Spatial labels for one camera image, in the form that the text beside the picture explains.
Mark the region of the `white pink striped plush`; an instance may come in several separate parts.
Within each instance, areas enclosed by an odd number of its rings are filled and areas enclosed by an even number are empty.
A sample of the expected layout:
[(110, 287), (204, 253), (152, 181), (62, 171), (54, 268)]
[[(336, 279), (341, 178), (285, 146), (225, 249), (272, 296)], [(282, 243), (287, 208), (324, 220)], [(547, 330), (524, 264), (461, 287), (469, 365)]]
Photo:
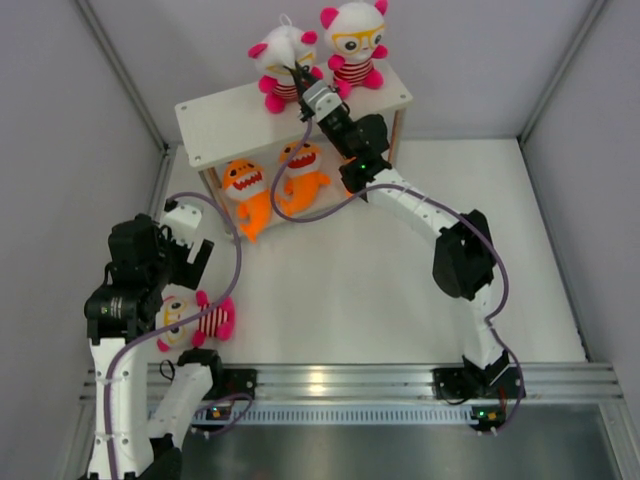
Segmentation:
[(388, 8), (388, 1), (351, 1), (321, 10), (324, 41), (331, 52), (327, 66), (342, 99), (356, 87), (378, 90), (384, 85), (374, 61), (388, 56), (383, 44)]
[(279, 26), (248, 50), (248, 57), (260, 74), (258, 88), (265, 96), (264, 105), (271, 114), (282, 113), (289, 103), (297, 101), (291, 75), (297, 64), (323, 77), (316, 66), (317, 32), (296, 27), (286, 14), (281, 14), (279, 21)]
[(235, 303), (226, 297), (215, 309), (203, 290), (187, 296), (169, 295), (156, 315), (156, 328), (170, 329), (156, 337), (162, 353), (178, 348), (200, 348), (208, 339), (228, 341), (236, 324)]

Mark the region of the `orange shark plush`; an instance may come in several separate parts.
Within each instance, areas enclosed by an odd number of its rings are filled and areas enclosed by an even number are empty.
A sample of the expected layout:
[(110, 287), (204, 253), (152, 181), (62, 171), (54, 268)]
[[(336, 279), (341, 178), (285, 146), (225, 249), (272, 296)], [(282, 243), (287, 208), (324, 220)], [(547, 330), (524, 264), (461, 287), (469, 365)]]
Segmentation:
[(279, 209), (286, 216), (308, 210), (321, 188), (331, 184), (330, 177), (321, 170), (321, 164), (322, 150), (312, 142), (305, 142), (288, 163), (284, 171), (284, 196), (275, 195)]
[(250, 242), (269, 226), (272, 216), (269, 187), (264, 168), (254, 160), (231, 161), (223, 175), (225, 195), (235, 203), (238, 228)]

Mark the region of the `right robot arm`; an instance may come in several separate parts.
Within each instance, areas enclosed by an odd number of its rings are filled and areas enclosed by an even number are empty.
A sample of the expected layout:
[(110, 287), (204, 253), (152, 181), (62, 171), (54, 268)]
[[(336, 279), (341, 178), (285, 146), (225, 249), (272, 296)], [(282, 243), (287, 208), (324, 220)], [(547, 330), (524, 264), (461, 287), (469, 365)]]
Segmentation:
[(462, 300), (471, 310), (462, 329), (462, 366), (436, 373), (441, 399), (497, 397), (507, 385), (509, 354), (494, 335), (492, 320), (506, 301), (492, 302), (494, 279), (506, 269), (491, 239), (486, 216), (473, 210), (460, 214), (427, 197), (406, 181), (387, 161), (387, 125), (379, 114), (358, 120), (336, 88), (300, 64), (289, 67), (303, 121), (314, 122), (344, 158), (341, 181), (360, 197), (392, 213), (434, 249), (432, 277), (447, 296)]

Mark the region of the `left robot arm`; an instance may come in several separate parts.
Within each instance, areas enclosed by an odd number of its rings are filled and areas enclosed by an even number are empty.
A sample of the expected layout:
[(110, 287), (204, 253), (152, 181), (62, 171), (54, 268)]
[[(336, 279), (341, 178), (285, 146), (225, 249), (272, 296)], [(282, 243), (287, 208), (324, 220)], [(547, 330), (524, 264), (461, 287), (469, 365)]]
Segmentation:
[(191, 205), (160, 221), (146, 214), (120, 223), (108, 237), (102, 284), (84, 306), (95, 370), (96, 420), (88, 479), (177, 479), (182, 445), (203, 399), (226, 386), (214, 350), (184, 352), (155, 412), (148, 411), (145, 342), (159, 333), (156, 316), (166, 286), (198, 286), (213, 244), (199, 235)]

